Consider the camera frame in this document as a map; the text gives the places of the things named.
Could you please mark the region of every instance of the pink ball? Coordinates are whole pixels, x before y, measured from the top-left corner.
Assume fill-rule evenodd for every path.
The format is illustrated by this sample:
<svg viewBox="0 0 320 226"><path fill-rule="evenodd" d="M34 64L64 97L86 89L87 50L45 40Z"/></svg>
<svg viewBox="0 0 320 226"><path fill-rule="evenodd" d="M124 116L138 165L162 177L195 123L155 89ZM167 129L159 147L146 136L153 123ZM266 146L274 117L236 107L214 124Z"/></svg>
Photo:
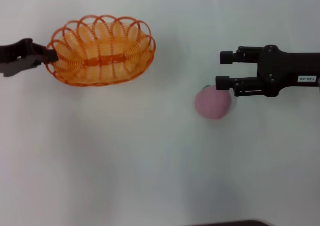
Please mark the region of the pink ball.
<svg viewBox="0 0 320 226"><path fill-rule="evenodd" d="M195 108L209 119L220 119L226 115L231 105L229 91L218 91L216 86L209 86L200 91L195 97Z"/></svg>

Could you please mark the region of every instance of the label sticker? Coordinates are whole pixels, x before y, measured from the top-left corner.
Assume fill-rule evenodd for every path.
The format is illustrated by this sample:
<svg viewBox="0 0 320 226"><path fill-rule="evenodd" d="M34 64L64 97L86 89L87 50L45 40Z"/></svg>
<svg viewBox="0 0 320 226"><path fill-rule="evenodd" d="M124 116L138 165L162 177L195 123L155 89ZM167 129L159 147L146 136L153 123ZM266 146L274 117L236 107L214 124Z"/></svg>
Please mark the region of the label sticker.
<svg viewBox="0 0 320 226"><path fill-rule="evenodd" d="M317 76L298 76L298 82L315 82Z"/></svg>

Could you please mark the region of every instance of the white background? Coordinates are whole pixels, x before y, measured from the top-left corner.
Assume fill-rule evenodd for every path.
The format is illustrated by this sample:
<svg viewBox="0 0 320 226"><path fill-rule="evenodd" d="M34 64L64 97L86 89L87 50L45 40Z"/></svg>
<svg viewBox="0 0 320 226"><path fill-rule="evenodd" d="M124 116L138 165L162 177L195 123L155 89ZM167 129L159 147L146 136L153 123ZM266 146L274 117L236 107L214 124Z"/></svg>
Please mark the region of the white background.
<svg viewBox="0 0 320 226"><path fill-rule="evenodd" d="M0 78L0 224L176 226L259 218L320 225L320 95L238 98L220 121L194 97L238 46L320 52L320 0L0 0L1 44L46 45L69 20L132 16L157 51L138 79L70 87L40 66Z"/></svg>

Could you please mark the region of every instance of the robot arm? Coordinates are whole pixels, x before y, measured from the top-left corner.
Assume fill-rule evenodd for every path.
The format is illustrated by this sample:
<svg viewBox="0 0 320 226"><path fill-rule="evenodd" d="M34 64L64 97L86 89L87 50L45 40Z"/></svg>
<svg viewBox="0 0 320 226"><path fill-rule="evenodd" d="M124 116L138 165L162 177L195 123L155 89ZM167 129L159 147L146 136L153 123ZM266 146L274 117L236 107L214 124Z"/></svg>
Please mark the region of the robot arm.
<svg viewBox="0 0 320 226"><path fill-rule="evenodd" d="M18 72L36 68L41 63L56 62L58 55L55 50L33 43L32 39L0 46L0 73L4 77L11 77Z"/></svg>
<svg viewBox="0 0 320 226"><path fill-rule="evenodd" d="M276 97L290 86L320 86L320 53L286 53L275 45L239 47L236 53L221 52L220 63L257 63L256 77L216 77L217 90L233 88L234 95Z"/></svg>

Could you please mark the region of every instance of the orange wicker basket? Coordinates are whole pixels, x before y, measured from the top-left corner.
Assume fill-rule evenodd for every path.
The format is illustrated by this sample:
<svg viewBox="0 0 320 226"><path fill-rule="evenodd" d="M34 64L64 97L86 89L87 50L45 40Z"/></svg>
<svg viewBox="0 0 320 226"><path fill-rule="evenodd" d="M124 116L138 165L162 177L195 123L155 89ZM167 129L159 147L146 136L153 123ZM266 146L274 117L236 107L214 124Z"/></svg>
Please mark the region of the orange wicker basket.
<svg viewBox="0 0 320 226"><path fill-rule="evenodd" d="M156 42L143 21L85 16L58 29L47 49L56 50L59 57L50 63L53 70L46 64L59 81L72 86L105 86L141 75L154 59Z"/></svg>

